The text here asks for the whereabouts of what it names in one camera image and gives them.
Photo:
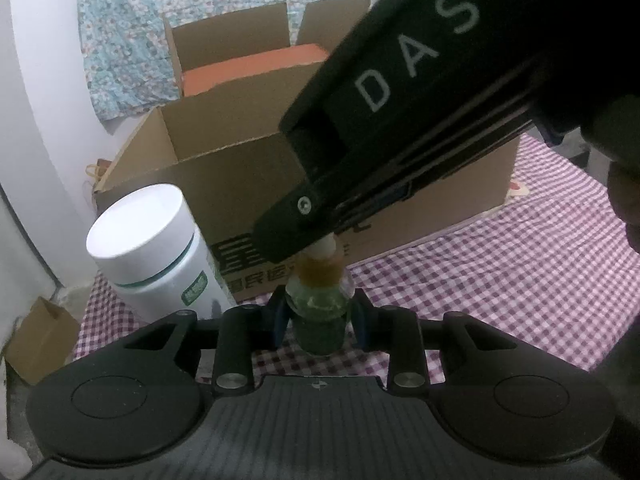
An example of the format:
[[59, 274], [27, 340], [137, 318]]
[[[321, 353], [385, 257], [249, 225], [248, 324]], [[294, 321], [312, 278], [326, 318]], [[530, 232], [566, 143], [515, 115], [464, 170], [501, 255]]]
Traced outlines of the white cylindrical jar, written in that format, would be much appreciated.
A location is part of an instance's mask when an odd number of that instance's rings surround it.
[[139, 188], [96, 219], [87, 252], [117, 296], [145, 323], [179, 310], [201, 320], [236, 306], [183, 192]]

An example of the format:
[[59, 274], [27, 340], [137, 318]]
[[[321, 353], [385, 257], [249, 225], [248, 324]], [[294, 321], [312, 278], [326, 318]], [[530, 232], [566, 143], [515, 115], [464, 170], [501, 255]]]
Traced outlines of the green glass dropper bottle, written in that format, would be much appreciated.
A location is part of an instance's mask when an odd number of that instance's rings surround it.
[[330, 356], [343, 347], [355, 295], [340, 240], [329, 234], [300, 252], [285, 285], [294, 336], [311, 356]]

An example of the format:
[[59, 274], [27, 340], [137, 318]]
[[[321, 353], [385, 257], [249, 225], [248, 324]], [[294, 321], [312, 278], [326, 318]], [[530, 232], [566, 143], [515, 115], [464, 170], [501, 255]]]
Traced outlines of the small cardboard box on floor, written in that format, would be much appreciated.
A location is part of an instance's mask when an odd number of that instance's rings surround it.
[[3, 356], [15, 373], [33, 386], [65, 364], [79, 329], [70, 312], [38, 297], [14, 330]]

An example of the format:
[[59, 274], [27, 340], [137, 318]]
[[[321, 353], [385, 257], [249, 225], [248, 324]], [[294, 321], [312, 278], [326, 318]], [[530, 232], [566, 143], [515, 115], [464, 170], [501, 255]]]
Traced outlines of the purple checkered tablecloth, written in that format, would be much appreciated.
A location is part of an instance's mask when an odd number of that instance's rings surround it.
[[461, 311], [584, 370], [639, 314], [639, 257], [605, 187], [531, 136], [504, 204], [420, 243], [348, 263], [372, 304]]

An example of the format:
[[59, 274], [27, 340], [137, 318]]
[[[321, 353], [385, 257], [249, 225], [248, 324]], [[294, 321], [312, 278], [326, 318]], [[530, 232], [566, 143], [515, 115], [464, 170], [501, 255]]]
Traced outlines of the red gift bag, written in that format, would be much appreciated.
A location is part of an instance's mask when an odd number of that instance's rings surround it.
[[112, 163], [113, 162], [109, 159], [98, 158], [96, 162], [86, 166], [85, 174], [89, 178], [92, 188], [96, 188], [98, 186], [112, 166]]

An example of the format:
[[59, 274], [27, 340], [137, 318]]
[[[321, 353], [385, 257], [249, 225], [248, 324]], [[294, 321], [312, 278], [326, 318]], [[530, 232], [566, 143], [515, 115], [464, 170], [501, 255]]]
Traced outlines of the open brown cardboard box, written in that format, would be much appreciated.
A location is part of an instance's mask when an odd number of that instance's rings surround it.
[[[250, 240], [254, 221], [302, 180], [278, 123], [316, 64], [226, 82], [157, 107], [131, 133], [94, 190], [104, 211], [138, 188], [183, 192], [235, 300], [271, 292], [292, 263], [269, 263]], [[341, 234], [356, 263], [470, 223], [506, 201], [518, 139]]]

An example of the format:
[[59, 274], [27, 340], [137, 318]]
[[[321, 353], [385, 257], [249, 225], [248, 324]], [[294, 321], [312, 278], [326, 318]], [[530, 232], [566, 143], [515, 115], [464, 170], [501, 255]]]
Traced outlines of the orange Philips box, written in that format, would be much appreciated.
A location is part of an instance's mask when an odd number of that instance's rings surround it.
[[303, 44], [302, 46], [230, 58], [227, 61], [192, 68], [192, 70], [184, 72], [182, 75], [182, 94], [197, 96], [213, 89], [218, 84], [284, 68], [324, 62], [328, 56], [329, 52], [318, 44]]

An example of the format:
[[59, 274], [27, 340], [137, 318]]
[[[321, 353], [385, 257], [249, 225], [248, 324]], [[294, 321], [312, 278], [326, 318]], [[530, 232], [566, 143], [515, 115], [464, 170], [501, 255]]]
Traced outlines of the floral blue cloth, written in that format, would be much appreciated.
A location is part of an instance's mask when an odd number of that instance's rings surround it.
[[284, 2], [290, 37], [307, 3], [318, 0], [78, 0], [86, 81], [102, 122], [144, 113], [178, 98], [165, 35], [167, 26]]

